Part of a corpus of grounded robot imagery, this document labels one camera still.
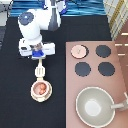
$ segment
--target bowl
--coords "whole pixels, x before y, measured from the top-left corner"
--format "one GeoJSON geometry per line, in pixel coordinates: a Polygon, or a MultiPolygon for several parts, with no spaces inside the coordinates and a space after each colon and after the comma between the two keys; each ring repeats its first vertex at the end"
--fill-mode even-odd
{"type": "Polygon", "coordinates": [[[112,97],[99,87],[83,89],[76,98],[76,112],[79,118],[88,126],[105,127],[115,116],[112,97]]]}
{"type": "Polygon", "coordinates": [[[31,96],[34,100],[38,102],[43,102],[47,100],[52,94],[52,86],[48,81],[42,80],[42,81],[36,81],[33,83],[31,87],[31,96]],[[41,84],[45,85],[45,89],[41,89],[41,84]]]}

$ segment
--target black table surface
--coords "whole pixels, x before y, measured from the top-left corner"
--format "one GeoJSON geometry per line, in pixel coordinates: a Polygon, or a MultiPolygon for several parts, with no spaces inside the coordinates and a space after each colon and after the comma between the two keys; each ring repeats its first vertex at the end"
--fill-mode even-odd
{"type": "Polygon", "coordinates": [[[30,95],[38,61],[18,58],[22,35],[17,18],[10,17],[0,51],[0,128],[66,128],[65,43],[109,41],[108,26],[107,16],[74,16],[62,17],[61,27],[55,32],[41,31],[44,41],[55,43],[56,54],[43,61],[44,79],[51,83],[53,94],[38,103],[30,95]]]}

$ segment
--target black circle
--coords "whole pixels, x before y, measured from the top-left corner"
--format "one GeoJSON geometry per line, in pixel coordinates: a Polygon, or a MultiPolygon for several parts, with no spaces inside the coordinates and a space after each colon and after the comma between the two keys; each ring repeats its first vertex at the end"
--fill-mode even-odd
{"type": "Polygon", "coordinates": [[[86,62],[79,62],[75,66],[75,72],[79,76],[82,76],[82,77],[87,76],[89,75],[90,71],[91,71],[91,68],[89,64],[86,62]]]}
{"type": "Polygon", "coordinates": [[[100,63],[98,70],[103,76],[112,76],[115,73],[114,66],[109,62],[100,63]]]}
{"type": "Polygon", "coordinates": [[[96,48],[96,54],[102,58],[106,58],[111,54],[111,49],[106,45],[99,45],[96,48]]]}

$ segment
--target white wall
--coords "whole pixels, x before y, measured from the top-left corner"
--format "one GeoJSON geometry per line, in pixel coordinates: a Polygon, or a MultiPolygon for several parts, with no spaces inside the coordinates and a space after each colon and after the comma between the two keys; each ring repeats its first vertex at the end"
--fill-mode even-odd
{"type": "Polygon", "coordinates": [[[128,19],[128,0],[104,0],[104,7],[108,17],[108,23],[110,25],[112,39],[115,40],[120,32],[123,24],[128,19]]]}

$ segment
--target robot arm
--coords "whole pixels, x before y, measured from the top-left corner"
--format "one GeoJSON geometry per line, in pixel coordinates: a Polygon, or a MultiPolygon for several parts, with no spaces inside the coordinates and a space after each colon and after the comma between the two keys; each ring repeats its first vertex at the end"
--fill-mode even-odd
{"type": "Polygon", "coordinates": [[[32,54],[30,46],[36,46],[39,43],[44,47],[44,52],[47,51],[47,55],[55,54],[55,50],[53,50],[55,45],[51,43],[51,45],[45,44],[43,46],[42,36],[40,34],[40,30],[55,31],[61,24],[61,18],[55,0],[47,0],[47,3],[47,10],[29,9],[18,17],[19,28],[24,37],[19,42],[19,51],[22,56],[32,54]]]}

